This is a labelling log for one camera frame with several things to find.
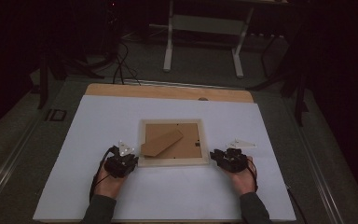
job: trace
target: forearm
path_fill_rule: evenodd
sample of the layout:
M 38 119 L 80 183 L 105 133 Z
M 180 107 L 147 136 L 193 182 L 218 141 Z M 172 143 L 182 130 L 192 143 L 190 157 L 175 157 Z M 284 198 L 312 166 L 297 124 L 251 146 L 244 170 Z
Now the forearm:
M 269 212 L 266 206 L 254 192 L 242 194 L 240 196 L 241 215 L 248 224 L 272 223 L 269 219 Z
M 108 224 L 111 223 L 113 213 L 115 211 L 116 200 L 102 196 L 92 196 L 86 215 L 80 222 L 82 224 Z

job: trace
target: black cable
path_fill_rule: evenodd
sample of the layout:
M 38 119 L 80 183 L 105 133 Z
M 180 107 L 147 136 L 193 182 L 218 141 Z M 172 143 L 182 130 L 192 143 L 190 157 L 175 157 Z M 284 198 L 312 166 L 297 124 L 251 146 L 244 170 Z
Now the black cable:
M 107 154 L 109 154 L 109 152 L 110 152 L 110 148 L 109 148 L 109 150 L 107 150 L 107 151 L 105 152 L 105 154 L 103 155 L 103 159 L 102 159 L 101 162 L 100 162 L 100 166 L 98 167 L 96 176 L 100 173 L 101 169 L 103 168 L 103 163 L 104 163 L 104 161 L 106 160 Z
M 115 84 L 115 80 L 116 80 L 116 76 L 117 76 L 117 72 L 119 69 L 121 69 L 121 62 L 120 59 L 117 57 L 117 63 L 118 63 L 118 67 L 116 68 L 115 73 L 113 74 L 113 84 Z
M 105 180 L 108 176 L 110 176 L 110 175 L 107 175 L 106 177 L 100 179 L 100 180 L 95 184 L 95 186 L 97 186 L 99 183 L 101 183 L 103 180 Z
M 303 218 L 303 220 L 304 220 L 304 223 L 305 223 L 305 224 L 308 224 L 308 221 L 307 221 L 307 219 L 305 218 L 305 215 L 304 215 L 303 211 L 301 210 L 301 207 L 300 207 L 300 205 L 298 204 L 298 202 L 297 202 L 295 196 L 293 195 L 292 191 L 291 191 L 290 189 L 287 189 L 287 192 L 289 193 L 290 197 L 292 197 L 293 202 L 295 202 L 295 204 L 296 204 L 296 206 L 297 206 L 297 208 L 298 208 L 298 211 L 300 212 L 300 215 L 302 216 L 302 218 Z
M 126 60 L 127 56 L 129 55 L 129 47 L 124 44 L 122 41 L 120 41 L 118 44 L 121 44 L 122 46 L 124 46 L 124 48 L 126 48 L 126 54 L 123 57 L 123 61 Z
M 124 60 L 121 61 L 121 64 L 120 64 L 120 79 L 121 79 L 121 84 L 124 85 L 124 78 L 123 78 L 123 68 L 121 67 L 121 65 L 123 64 Z
M 129 71 L 129 73 L 131 74 L 131 76 L 132 76 L 132 77 L 138 82 L 138 84 L 141 86 L 141 82 L 140 82 L 139 79 L 137 78 L 138 72 L 137 72 L 135 69 L 130 68 L 130 67 L 127 65 L 126 62 L 122 61 L 122 64 L 124 65 L 124 67 L 127 68 L 127 70 Z
M 247 159 L 247 160 L 254 166 L 254 169 L 255 169 L 255 171 L 253 172 L 252 169 L 249 167 L 249 164 L 246 166 L 246 169 L 249 170 L 249 172 L 250 172 L 251 175 L 252 175 L 252 178 L 254 179 L 254 182 L 255 182 L 255 191 L 257 191 L 257 190 L 258 190 L 258 185 L 257 185 L 257 169 L 255 168 L 255 164 L 254 164 L 251 160 L 249 160 L 249 159 Z

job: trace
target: hand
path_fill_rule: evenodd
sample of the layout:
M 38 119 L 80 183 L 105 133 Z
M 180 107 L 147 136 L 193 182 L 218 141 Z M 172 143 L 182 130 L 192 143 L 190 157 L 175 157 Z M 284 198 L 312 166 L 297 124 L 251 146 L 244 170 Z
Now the hand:
M 255 174 L 255 168 L 253 165 L 253 158 L 247 157 L 249 161 L 249 168 L 252 170 L 252 172 Z M 225 172 L 228 177 L 230 177 L 232 184 L 234 185 L 234 189 L 240 194 L 245 194 L 249 192 L 255 192 L 255 181 L 251 174 L 251 172 L 248 169 L 244 169 L 243 171 L 239 173 L 231 173 L 229 171 L 226 171 L 222 169 L 223 172 Z
M 121 186 L 124 184 L 124 178 L 112 177 L 102 166 L 100 173 L 98 173 L 97 186 L 95 186 L 94 194 L 103 195 L 112 199 L 115 199 L 120 192 Z

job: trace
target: wooden picture frame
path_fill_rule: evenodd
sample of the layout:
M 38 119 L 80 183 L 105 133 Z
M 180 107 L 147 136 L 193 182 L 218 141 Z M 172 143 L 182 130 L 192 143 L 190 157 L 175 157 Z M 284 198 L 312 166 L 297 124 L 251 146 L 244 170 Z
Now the wooden picture frame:
M 209 149 L 206 145 L 205 133 L 201 119 L 143 119 L 141 120 L 140 128 L 140 144 L 146 143 L 146 126 L 148 124 L 196 124 L 198 129 L 198 147 L 200 147 L 200 155 L 197 158 L 159 159 L 149 158 L 141 154 L 138 160 L 139 167 L 209 164 Z

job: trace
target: dark background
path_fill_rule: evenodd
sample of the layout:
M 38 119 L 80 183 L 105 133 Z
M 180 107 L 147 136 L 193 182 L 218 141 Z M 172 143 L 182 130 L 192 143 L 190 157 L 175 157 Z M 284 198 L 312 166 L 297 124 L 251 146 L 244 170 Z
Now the dark background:
M 166 23 L 168 1 L 127 2 L 120 16 L 140 35 L 147 36 L 150 22 Z M 295 66 L 306 59 L 307 87 L 358 182 L 358 1 L 320 4 L 323 7 L 309 15 L 285 62 Z M 71 57 L 103 54 L 104 7 L 105 1 L 0 1 L 0 118 L 33 87 L 29 74 L 38 68 L 47 40 Z M 270 15 L 268 10 L 258 14 L 259 22 L 251 28 L 270 32 L 270 22 L 261 19 Z

